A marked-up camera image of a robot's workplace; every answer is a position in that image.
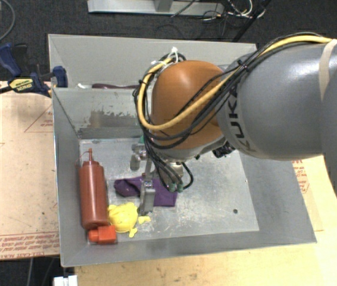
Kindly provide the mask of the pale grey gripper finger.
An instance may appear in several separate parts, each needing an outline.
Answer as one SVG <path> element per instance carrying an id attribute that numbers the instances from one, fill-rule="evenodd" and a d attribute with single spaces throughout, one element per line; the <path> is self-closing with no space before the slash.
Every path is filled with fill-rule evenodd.
<path id="1" fill-rule="evenodd" d="M 130 169 L 137 171 L 140 168 L 141 161 L 146 160 L 147 151 L 144 144 L 133 144 L 132 155 L 130 158 Z"/>
<path id="2" fill-rule="evenodd" d="M 141 185 L 139 213 L 145 216 L 153 211 L 156 190 L 153 181 L 143 181 Z"/>

